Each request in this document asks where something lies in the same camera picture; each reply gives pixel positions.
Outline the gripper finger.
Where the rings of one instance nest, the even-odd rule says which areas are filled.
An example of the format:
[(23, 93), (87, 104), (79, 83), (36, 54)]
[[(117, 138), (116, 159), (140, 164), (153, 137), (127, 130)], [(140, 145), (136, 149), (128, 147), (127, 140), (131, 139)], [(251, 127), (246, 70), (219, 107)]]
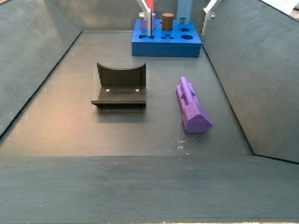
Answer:
[(144, 20), (147, 21), (147, 36), (151, 37), (152, 36), (152, 28), (151, 28), (151, 22), (152, 22), (152, 12), (151, 12), (151, 9), (147, 7), (147, 3), (145, 3), (145, 0), (136, 0), (139, 6), (140, 6), (140, 9), (144, 13)]
[(206, 29), (207, 29), (207, 24), (211, 20), (211, 14), (212, 14), (212, 9), (215, 8), (219, 0), (210, 0), (207, 6), (203, 8), (204, 12), (204, 17), (203, 17), (203, 23), (202, 23), (202, 29), (200, 29), (200, 35), (204, 36)]

